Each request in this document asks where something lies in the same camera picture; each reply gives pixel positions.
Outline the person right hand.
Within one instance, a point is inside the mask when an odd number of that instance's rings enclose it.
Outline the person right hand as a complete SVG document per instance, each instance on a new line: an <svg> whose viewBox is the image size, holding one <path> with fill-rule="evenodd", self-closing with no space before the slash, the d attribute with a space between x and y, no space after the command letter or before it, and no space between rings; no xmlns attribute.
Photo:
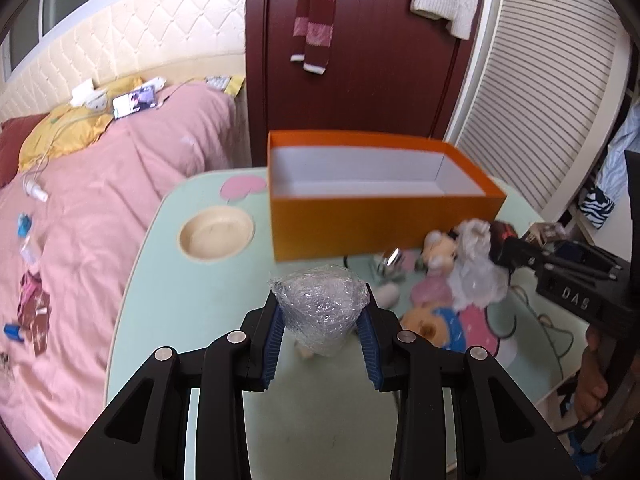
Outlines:
<svg viewBox="0 0 640 480"><path fill-rule="evenodd" d="M597 411L608 393L608 384L600 372L597 354L601 335L592 325L586 331L586 341L574 396L575 414L580 422L586 422L592 416L600 418Z"/></svg>

